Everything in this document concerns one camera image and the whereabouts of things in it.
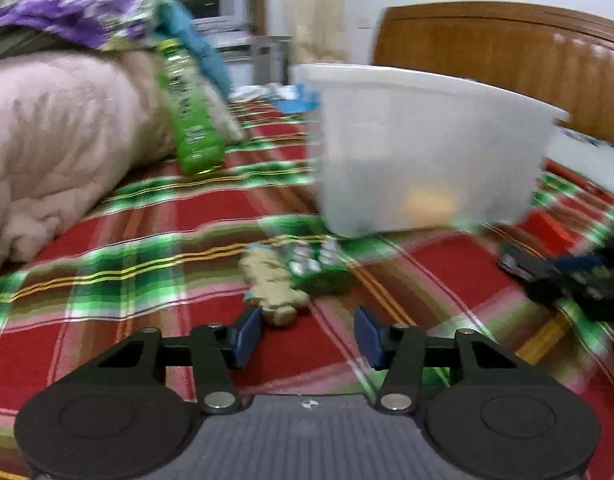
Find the gray textured surface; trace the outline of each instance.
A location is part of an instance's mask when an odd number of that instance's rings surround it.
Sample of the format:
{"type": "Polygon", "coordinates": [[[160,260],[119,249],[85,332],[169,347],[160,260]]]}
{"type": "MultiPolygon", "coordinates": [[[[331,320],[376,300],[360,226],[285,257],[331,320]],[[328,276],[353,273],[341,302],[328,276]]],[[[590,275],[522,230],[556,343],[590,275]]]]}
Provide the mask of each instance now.
{"type": "Polygon", "coordinates": [[[474,477],[440,458],[412,420],[380,414],[362,395],[351,395],[257,396],[244,412],[209,418],[178,458],[143,479],[474,477]]]}

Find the red plaid blanket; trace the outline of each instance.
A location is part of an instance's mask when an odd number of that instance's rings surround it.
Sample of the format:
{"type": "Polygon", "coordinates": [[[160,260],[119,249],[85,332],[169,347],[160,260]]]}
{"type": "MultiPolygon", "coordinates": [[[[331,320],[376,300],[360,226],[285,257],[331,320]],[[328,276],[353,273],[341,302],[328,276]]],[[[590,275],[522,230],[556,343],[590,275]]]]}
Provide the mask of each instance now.
{"type": "MultiPolygon", "coordinates": [[[[0,480],[28,474],[12,428],[30,396],[144,326],[178,336],[234,320],[244,308],[237,264],[246,244],[323,238],[302,119],[264,101],[233,111],[251,138],[228,150],[222,170],[190,179],[168,161],[134,173],[33,264],[0,274],[0,480]]],[[[350,293],[314,301],[290,328],[265,330],[235,382],[250,394],[375,395],[384,375],[354,343],[358,304],[431,335],[471,327],[594,406],[602,438],[588,477],[614,480],[614,326],[589,322],[569,302],[550,312],[527,301],[494,262],[502,238],[542,254],[602,242],[614,230],[614,198],[551,165],[534,202],[513,228],[343,240],[356,279],[350,293]]],[[[430,370],[425,381],[448,378],[430,370]]],[[[193,399],[186,368],[167,384],[193,399]]]]}

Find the white plastic container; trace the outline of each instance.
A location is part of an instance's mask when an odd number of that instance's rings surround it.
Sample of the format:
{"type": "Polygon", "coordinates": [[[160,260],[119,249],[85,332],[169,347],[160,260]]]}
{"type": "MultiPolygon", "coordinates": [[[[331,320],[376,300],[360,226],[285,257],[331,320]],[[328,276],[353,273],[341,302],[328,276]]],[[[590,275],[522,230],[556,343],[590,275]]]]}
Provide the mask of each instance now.
{"type": "Polygon", "coordinates": [[[515,222],[529,210],[556,119],[567,112],[471,80],[397,68],[313,64],[306,118],[329,229],[359,236],[515,222]]]}

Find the green plastic bottle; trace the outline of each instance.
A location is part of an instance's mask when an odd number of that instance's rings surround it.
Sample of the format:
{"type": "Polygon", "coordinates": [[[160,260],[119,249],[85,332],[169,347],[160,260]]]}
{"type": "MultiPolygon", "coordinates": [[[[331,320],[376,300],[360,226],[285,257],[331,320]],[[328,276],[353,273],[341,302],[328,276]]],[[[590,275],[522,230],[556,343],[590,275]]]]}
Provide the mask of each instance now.
{"type": "Polygon", "coordinates": [[[207,100],[196,61],[178,40],[159,44],[165,74],[159,78],[171,108],[176,155],[188,175],[213,170],[223,163],[225,143],[207,111],[207,100]]]}

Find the pink comforter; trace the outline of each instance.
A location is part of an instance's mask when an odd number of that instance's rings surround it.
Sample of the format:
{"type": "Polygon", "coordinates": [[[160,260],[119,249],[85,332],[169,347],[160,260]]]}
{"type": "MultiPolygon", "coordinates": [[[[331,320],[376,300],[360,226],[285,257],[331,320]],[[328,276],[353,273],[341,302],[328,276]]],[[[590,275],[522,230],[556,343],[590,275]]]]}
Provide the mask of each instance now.
{"type": "Polygon", "coordinates": [[[150,54],[0,61],[0,266],[33,259],[127,171],[172,151],[150,54]]]}

